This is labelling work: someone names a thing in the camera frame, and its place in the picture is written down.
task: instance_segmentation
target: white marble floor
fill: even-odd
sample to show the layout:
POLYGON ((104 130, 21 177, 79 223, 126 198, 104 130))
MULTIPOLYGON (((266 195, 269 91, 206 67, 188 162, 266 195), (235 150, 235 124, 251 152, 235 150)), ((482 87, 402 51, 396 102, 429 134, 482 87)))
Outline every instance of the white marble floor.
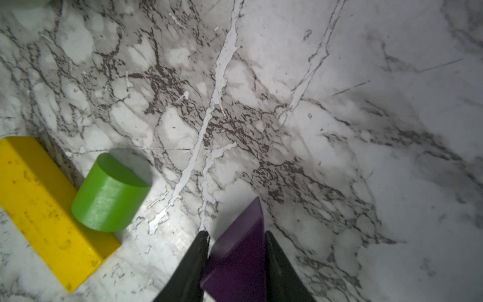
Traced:
POLYGON ((317 301, 481 301, 478 0, 77 0, 0 13, 0 138, 153 188, 67 295, 8 215, 1 301, 151 301, 254 196, 317 301))

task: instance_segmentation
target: purple block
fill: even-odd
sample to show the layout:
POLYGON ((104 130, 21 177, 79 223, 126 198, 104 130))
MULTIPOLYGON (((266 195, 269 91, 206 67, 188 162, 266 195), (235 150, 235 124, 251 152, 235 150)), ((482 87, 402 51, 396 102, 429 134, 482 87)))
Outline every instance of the purple block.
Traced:
POLYGON ((199 285, 217 302, 266 302, 263 212, 258 197, 214 243, 199 285))

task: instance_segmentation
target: green block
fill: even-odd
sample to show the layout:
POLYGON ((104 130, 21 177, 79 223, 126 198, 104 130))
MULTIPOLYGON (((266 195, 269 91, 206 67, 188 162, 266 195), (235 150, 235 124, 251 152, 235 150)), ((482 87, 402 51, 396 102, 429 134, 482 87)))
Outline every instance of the green block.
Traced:
POLYGON ((150 188, 112 155, 102 153, 77 192, 72 213, 93 230, 119 231, 131 223, 150 188))

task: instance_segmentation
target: yellow rectangular block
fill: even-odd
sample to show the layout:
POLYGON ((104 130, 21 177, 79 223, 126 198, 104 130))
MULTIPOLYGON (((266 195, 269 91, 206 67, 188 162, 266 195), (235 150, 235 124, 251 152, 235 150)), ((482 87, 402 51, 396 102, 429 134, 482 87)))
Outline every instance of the yellow rectangular block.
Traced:
POLYGON ((77 191, 34 138, 0 141, 0 192, 0 206, 68 292, 120 246, 75 220, 77 191))

